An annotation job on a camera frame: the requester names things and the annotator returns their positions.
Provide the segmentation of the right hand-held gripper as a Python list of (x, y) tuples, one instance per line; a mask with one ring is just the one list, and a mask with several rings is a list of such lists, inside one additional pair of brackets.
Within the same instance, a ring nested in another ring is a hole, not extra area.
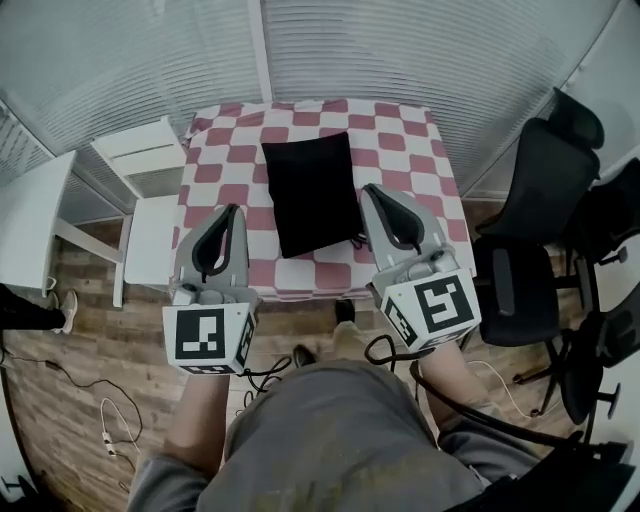
[[(471, 272), (459, 266), (453, 248), (440, 246), (445, 236), (429, 208), (405, 192), (368, 184), (360, 209), (378, 269), (371, 285), (408, 352), (432, 350), (479, 325)], [(440, 247), (422, 253), (424, 244)]]

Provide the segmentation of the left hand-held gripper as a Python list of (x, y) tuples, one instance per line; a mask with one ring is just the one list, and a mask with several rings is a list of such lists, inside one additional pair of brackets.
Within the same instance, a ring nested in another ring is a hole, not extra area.
[(181, 284), (162, 308), (168, 363), (191, 375), (243, 374), (259, 296), (246, 288), (248, 242), (240, 206), (215, 209), (193, 228), (177, 247), (175, 269), (181, 282), (191, 284)]

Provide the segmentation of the black fabric bag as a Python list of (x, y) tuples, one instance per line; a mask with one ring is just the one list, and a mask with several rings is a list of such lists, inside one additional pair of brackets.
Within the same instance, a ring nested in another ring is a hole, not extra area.
[(363, 233), (349, 136), (263, 143), (282, 257), (301, 256)]

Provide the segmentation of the person's left forearm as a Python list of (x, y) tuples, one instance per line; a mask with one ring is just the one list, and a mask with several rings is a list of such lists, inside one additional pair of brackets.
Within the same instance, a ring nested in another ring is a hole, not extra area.
[(228, 375), (190, 376), (162, 449), (208, 478), (219, 471), (224, 452), (229, 383)]

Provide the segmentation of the person's right forearm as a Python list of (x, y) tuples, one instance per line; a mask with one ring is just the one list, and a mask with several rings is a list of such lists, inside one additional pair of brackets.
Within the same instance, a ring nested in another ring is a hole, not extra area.
[(486, 388), (469, 369), (455, 341), (439, 345), (420, 358), (418, 365), (421, 377), (453, 401), (470, 407), (491, 403)]

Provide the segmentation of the white chair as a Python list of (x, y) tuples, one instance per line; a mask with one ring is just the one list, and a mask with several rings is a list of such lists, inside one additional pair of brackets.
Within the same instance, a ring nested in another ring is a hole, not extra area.
[(116, 265), (113, 304), (120, 308), (126, 284), (168, 290), (186, 151), (167, 116), (96, 138), (91, 146), (136, 198), (119, 240), (123, 261)]

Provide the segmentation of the red white checkered tablecloth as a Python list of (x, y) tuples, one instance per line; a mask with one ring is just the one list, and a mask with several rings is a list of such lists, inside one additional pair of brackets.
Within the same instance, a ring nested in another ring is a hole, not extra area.
[(365, 298), (376, 271), (367, 248), (349, 242), (282, 257), (267, 187), (264, 142), (347, 132), (356, 187), (376, 183), (416, 198), (437, 217), (460, 266), (475, 268), (471, 237), (441, 135), (428, 108), (365, 99), (229, 103), (196, 113), (173, 242), (214, 210), (239, 205), (247, 224), (249, 284), (270, 301)]

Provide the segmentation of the person's khaki trousers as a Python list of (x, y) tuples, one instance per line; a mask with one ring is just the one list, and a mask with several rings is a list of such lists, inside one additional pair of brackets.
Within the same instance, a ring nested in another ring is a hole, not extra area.
[(364, 350), (367, 342), (353, 321), (340, 322), (333, 332), (333, 359), (365, 361)]

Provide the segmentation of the black office chair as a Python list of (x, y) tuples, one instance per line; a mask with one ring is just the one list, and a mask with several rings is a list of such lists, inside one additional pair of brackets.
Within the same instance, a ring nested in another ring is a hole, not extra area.
[(586, 316), (563, 334), (564, 408), (580, 425), (602, 402), (640, 430), (640, 158), (581, 200), (565, 238)]
[(476, 227), (476, 292), (484, 342), (502, 347), (550, 343), (561, 332), (557, 292), (576, 288), (583, 305), (598, 303), (593, 263), (555, 276), (547, 246), (562, 242), (580, 201), (598, 179), (604, 128), (561, 90), (548, 118), (522, 128), (510, 190), (502, 209)]

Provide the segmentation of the white table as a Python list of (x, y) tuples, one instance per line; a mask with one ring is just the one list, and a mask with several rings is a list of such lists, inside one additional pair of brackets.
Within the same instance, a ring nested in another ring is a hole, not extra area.
[(119, 246), (113, 248), (59, 216), (76, 155), (56, 157), (0, 188), (0, 283), (46, 296), (52, 244), (59, 237), (115, 265), (113, 305), (120, 308), (132, 217), (123, 218)]

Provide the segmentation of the person's grey shirt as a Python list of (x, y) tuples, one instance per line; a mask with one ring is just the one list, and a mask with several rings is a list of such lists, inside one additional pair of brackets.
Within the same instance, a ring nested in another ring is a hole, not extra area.
[(443, 512), (536, 463), (521, 442), (460, 417), (433, 435), (398, 377), (336, 360), (256, 398), (214, 477), (150, 457), (128, 512)]

